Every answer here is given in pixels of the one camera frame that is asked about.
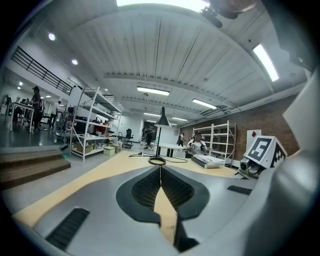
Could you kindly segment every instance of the fluorescent light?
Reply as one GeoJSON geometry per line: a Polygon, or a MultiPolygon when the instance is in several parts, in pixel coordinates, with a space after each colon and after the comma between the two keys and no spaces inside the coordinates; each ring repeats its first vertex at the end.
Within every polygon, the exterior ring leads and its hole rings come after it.
{"type": "Polygon", "coordinates": [[[203,106],[206,106],[206,107],[208,107],[208,108],[211,108],[211,109],[217,109],[217,107],[216,106],[214,106],[214,105],[211,105],[211,104],[208,104],[208,103],[205,103],[205,102],[203,102],[203,101],[201,101],[201,100],[198,100],[198,99],[193,99],[193,101],[192,102],[194,102],[194,103],[198,103],[198,104],[200,104],[200,105],[203,105],[203,106]]]}
{"type": "Polygon", "coordinates": [[[146,92],[146,93],[151,93],[151,94],[161,94],[168,96],[170,94],[170,91],[167,90],[159,90],[159,89],[152,89],[152,88],[146,88],[146,87],[141,87],[138,86],[136,88],[139,92],[146,92]]]}
{"type": "Polygon", "coordinates": [[[172,117],[172,119],[181,120],[181,121],[188,121],[187,119],[182,119],[182,118],[178,118],[178,117],[172,117]]]}
{"type": "Polygon", "coordinates": [[[50,39],[51,41],[56,40],[55,34],[50,33],[50,34],[48,35],[48,37],[49,37],[49,39],[50,39]]]}
{"type": "Polygon", "coordinates": [[[118,7],[134,4],[162,4],[170,6],[178,6],[195,12],[208,7],[209,3],[202,0],[116,0],[118,7]]]}
{"type": "Polygon", "coordinates": [[[268,56],[266,50],[263,48],[261,44],[256,46],[253,49],[253,52],[258,56],[262,64],[264,65],[266,71],[268,72],[271,81],[274,82],[279,79],[278,73],[275,69],[275,66],[273,65],[270,57],[268,56]]]}
{"type": "Polygon", "coordinates": [[[150,113],[144,113],[147,116],[154,116],[154,117],[160,117],[159,114],[150,114],[150,113]]]}

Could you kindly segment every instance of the metal shelving unit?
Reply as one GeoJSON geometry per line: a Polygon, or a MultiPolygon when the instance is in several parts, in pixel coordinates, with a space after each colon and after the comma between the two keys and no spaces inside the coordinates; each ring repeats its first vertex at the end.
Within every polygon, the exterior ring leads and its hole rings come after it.
{"type": "Polygon", "coordinates": [[[99,92],[99,87],[97,90],[83,90],[80,100],[78,102],[78,105],[76,107],[75,113],[74,113],[74,117],[73,117],[73,122],[72,122],[72,129],[71,129],[71,137],[73,136],[73,134],[76,136],[76,138],[78,139],[78,141],[80,142],[81,146],[82,146],[82,152],[76,150],[75,148],[72,148],[72,139],[70,140],[70,147],[69,147],[69,152],[70,154],[74,154],[78,157],[81,157],[83,159],[83,161],[85,161],[86,156],[98,153],[103,151],[103,148],[96,148],[91,150],[90,152],[86,153],[86,143],[87,141],[97,141],[97,140],[115,140],[116,137],[104,137],[104,136],[96,136],[96,135],[87,135],[88,133],[88,127],[89,125],[93,125],[93,126],[99,126],[99,127],[105,127],[105,128],[111,128],[111,125],[105,125],[105,124],[101,124],[101,123],[95,123],[90,121],[90,115],[91,113],[97,114],[99,116],[102,116],[108,120],[112,119],[112,120],[120,120],[121,118],[121,110],[119,108],[117,108],[116,105],[114,105],[112,102],[109,102],[100,92],[99,92]],[[80,101],[81,98],[83,96],[83,94],[87,95],[90,100],[88,102],[86,102],[85,104],[81,104],[80,105],[80,101]],[[113,116],[112,114],[107,113],[106,111],[99,109],[97,106],[95,106],[95,104],[98,103],[100,105],[102,105],[103,107],[105,107],[106,109],[109,109],[111,111],[114,112],[118,112],[120,114],[117,113],[118,118],[116,118],[115,116],[113,116]],[[77,112],[79,109],[85,109],[87,111],[89,111],[87,120],[80,120],[80,119],[76,119],[77,116],[77,112]],[[80,123],[85,123],[85,130],[84,130],[84,134],[78,134],[75,130],[75,123],[80,122],[80,123]]]}
{"type": "Polygon", "coordinates": [[[192,134],[195,135],[195,132],[204,131],[205,133],[202,136],[210,137],[210,141],[204,141],[210,146],[209,154],[218,155],[219,158],[224,160],[224,166],[231,166],[235,155],[236,130],[237,125],[227,121],[224,124],[215,125],[212,123],[211,126],[193,128],[192,134]],[[226,137],[226,141],[221,142],[221,137],[226,137]],[[220,146],[225,146],[225,150],[220,150],[220,146]]]}

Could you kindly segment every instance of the white shirt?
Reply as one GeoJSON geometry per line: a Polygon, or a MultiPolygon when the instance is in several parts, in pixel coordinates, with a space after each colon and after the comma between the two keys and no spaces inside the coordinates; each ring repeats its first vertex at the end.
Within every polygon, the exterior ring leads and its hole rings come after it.
{"type": "Polygon", "coordinates": [[[201,151],[201,145],[203,145],[203,150],[205,151],[205,152],[207,152],[207,146],[206,146],[206,144],[204,143],[204,142],[202,142],[202,141],[199,141],[199,142],[197,142],[197,141],[195,141],[194,142],[194,139],[192,138],[192,139],[190,139],[189,140],[189,142],[188,142],[188,144],[187,144],[187,150],[190,152],[190,154],[192,154],[192,155],[203,155],[204,154],[204,152],[203,151],[201,151]]]}
{"type": "Polygon", "coordinates": [[[51,114],[56,115],[57,114],[57,109],[59,108],[59,103],[56,102],[53,104],[52,110],[51,110],[51,114]]]}

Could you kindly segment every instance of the step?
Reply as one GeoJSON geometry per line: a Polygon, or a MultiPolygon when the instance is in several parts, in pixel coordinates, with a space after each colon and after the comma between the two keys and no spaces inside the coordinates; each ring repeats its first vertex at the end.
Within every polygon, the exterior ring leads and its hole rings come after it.
{"type": "Polygon", "coordinates": [[[17,166],[0,171],[1,190],[10,189],[71,167],[70,162],[60,158],[38,162],[27,166],[17,166]]]}
{"type": "Polygon", "coordinates": [[[2,154],[0,155],[0,170],[33,165],[56,159],[62,159],[61,152],[58,150],[2,154]]]}

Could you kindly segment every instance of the black lamp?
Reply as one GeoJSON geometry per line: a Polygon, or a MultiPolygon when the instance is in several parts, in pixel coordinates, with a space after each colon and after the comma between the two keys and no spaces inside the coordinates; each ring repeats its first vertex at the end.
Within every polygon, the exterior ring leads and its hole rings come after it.
{"type": "Polygon", "coordinates": [[[160,152],[159,152],[159,142],[160,142],[160,135],[161,135],[161,128],[162,127],[166,127],[166,126],[169,126],[171,127],[171,124],[169,123],[167,117],[166,117],[166,110],[165,110],[165,107],[163,106],[162,109],[161,109],[161,116],[160,118],[158,119],[158,121],[156,121],[156,123],[154,124],[156,127],[160,127],[160,130],[159,130],[159,138],[158,138],[158,144],[156,146],[156,152],[155,152],[155,156],[151,156],[149,158],[149,163],[153,164],[153,165],[159,165],[159,163],[154,163],[152,162],[152,160],[157,160],[157,161],[160,161],[160,162],[163,162],[162,164],[160,164],[161,166],[162,165],[165,165],[166,164],[166,160],[164,160],[160,155],[160,152]]]}

